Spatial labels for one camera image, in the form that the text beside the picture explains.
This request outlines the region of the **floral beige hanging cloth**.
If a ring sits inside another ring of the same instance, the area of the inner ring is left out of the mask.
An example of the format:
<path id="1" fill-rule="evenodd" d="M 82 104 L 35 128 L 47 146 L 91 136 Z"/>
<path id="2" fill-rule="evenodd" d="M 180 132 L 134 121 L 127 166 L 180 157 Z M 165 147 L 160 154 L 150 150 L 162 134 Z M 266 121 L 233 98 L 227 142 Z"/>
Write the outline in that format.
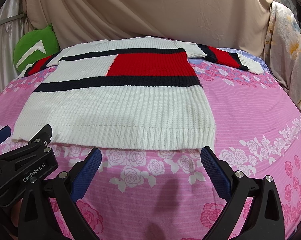
<path id="1" fill-rule="evenodd" d="M 265 63 L 301 111 L 301 30 L 293 12 L 273 2 L 265 39 Z"/>

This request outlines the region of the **green plush cushion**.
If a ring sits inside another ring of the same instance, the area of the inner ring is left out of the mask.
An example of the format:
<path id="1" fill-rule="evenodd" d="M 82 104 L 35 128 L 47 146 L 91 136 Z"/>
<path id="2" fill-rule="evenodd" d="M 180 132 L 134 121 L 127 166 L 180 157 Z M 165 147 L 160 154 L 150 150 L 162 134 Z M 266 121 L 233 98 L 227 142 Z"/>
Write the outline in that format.
<path id="1" fill-rule="evenodd" d="M 52 25 L 23 35 L 13 51 L 13 63 L 18 72 L 27 65 L 59 51 L 59 43 Z"/>

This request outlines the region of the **white red navy knit sweater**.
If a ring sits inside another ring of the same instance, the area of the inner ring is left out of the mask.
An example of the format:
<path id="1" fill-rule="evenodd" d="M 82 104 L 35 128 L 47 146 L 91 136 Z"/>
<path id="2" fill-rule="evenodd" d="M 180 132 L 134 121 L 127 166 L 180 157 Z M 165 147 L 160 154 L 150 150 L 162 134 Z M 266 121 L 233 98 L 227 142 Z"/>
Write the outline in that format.
<path id="1" fill-rule="evenodd" d="M 50 125 L 53 142 L 132 150 L 212 146 L 216 123 L 189 59 L 257 75 L 241 54 L 156 37 L 82 43 L 27 68 L 55 70 L 29 96 L 12 138 L 28 141 Z"/>

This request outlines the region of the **beige draped curtain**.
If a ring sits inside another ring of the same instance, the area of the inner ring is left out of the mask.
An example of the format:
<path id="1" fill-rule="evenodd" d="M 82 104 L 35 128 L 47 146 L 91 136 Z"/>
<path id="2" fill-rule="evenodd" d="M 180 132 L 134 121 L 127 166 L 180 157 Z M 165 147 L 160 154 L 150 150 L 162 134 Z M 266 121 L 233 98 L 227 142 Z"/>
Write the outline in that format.
<path id="1" fill-rule="evenodd" d="M 27 29 L 51 25 L 61 48 L 155 36 L 260 56 L 274 0 L 23 0 Z"/>

